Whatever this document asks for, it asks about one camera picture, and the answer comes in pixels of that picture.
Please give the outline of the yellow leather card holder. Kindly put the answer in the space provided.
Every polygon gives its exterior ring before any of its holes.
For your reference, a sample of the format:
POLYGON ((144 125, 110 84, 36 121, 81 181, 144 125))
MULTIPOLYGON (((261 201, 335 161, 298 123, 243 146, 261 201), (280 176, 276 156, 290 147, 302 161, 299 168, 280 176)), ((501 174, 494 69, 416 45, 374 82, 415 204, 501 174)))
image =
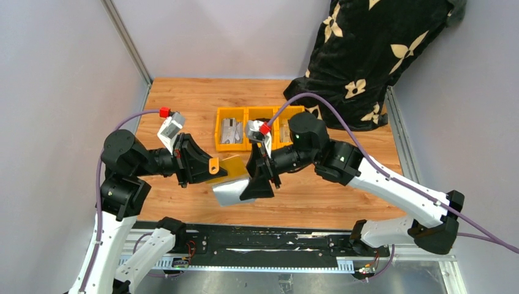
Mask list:
POLYGON ((228 174, 206 181, 212 189, 220 206, 231 206, 244 203, 253 203, 255 199, 241 200, 240 196, 250 182, 250 175, 238 155, 220 159, 220 170, 225 169, 228 174))

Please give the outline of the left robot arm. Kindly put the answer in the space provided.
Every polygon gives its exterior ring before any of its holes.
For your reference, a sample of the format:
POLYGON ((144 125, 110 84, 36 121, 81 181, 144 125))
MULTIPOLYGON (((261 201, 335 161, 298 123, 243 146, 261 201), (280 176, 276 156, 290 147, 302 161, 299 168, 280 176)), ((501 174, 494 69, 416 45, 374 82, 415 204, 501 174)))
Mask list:
POLYGON ((116 130, 105 140, 100 160, 95 227, 71 293, 133 293, 167 252, 194 254, 185 223, 165 217, 148 240, 127 260, 119 259, 151 186, 145 176, 175 176, 181 187, 228 174, 190 134, 180 133, 167 148, 147 149, 130 131, 116 130))

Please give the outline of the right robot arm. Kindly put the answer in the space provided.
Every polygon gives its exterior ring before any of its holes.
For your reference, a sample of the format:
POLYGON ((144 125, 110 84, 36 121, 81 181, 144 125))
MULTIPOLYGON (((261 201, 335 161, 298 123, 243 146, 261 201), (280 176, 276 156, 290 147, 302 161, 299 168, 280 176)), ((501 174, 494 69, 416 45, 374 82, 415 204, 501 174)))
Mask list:
POLYGON ((322 179, 367 191, 406 213, 391 220, 357 221, 349 237, 350 249, 356 255, 393 244, 416 245, 438 255, 450 252, 457 239, 457 214, 465 200, 462 193, 430 190, 393 172, 358 147, 331 139, 325 123, 310 113, 295 114, 288 125, 291 144, 268 151, 268 124, 247 123, 246 136, 252 142, 246 166, 250 180, 240 200, 272 198, 274 189, 281 185, 281 174, 313 165, 322 179))

